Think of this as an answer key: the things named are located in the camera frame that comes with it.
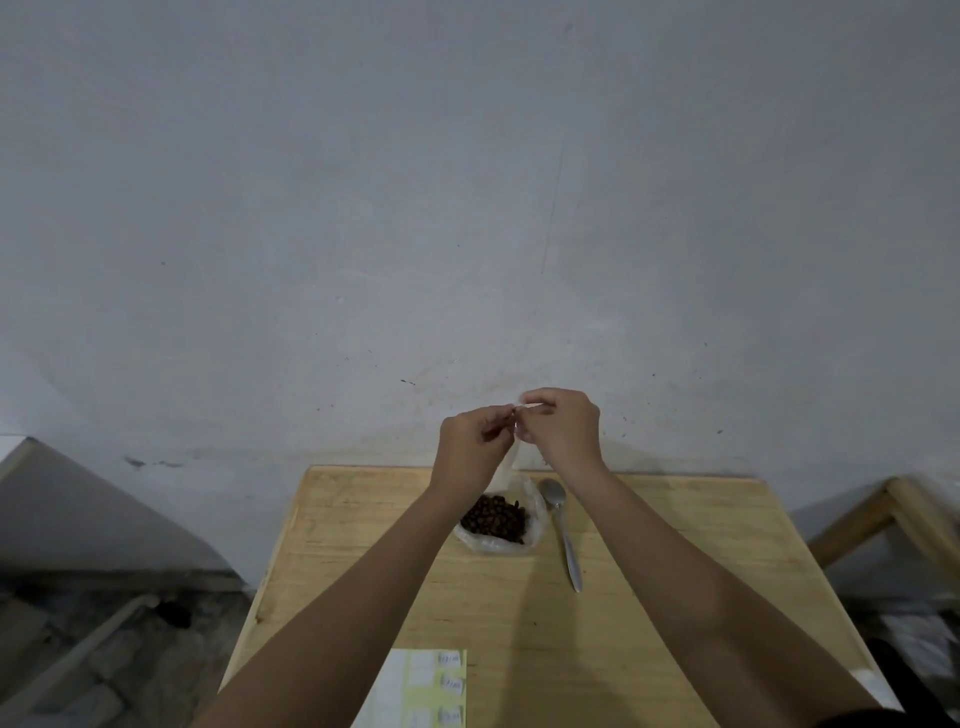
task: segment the metal spoon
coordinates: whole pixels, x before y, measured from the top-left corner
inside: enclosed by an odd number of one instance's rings
[[[570,536],[566,532],[566,523],[564,523],[564,503],[566,503],[566,490],[564,486],[556,480],[547,478],[540,482],[540,492],[543,499],[551,506],[554,521],[557,529],[564,539],[564,551],[566,552],[566,570],[570,574],[570,582],[573,584],[574,592],[581,592],[584,589],[583,578],[580,575],[580,565],[577,563],[577,554],[573,552],[573,544],[570,542]]]

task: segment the spoon handle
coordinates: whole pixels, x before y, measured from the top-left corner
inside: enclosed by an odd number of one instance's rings
[[[584,590],[584,580],[580,575],[580,564],[577,563],[577,554],[573,551],[573,544],[570,542],[570,536],[566,532],[566,522],[564,521],[564,509],[554,508],[554,517],[557,519],[557,526],[560,528],[560,535],[564,539],[564,551],[566,552],[566,570],[570,574],[570,582],[573,584],[574,592]]]

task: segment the spoon bowl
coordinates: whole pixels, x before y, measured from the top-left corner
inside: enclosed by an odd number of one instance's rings
[[[554,508],[560,508],[566,503],[566,489],[553,478],[540,482],[540,494]]]

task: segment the small plastic bag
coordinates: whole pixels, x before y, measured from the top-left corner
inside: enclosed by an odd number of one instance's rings
[[[523,533],[523,543],[514,544],[496,536],[482,536],[470,533],[459,523],[453,528],[453,535],[464,542],[471,550],[479,553],[495,553],[506,556],[523,556],[531,553],[543,535],[543,529],[550,516],[546,510],[543,496],[537,490],[533,480],[514,470],[516,451],[519,441],[514,442],[503,462],[493,474],[493,480],[484,491],[486,496],[503,496],[513,503],[520,501],[520,505],[527,509],[527,529]]]

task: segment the roasted coffee beans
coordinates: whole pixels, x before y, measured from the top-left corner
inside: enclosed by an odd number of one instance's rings
[[[527,530],[527,509],[518,500],[508,503],[503,496],[481,496],[460,519],[460,525],[470,533],[522,544]]]

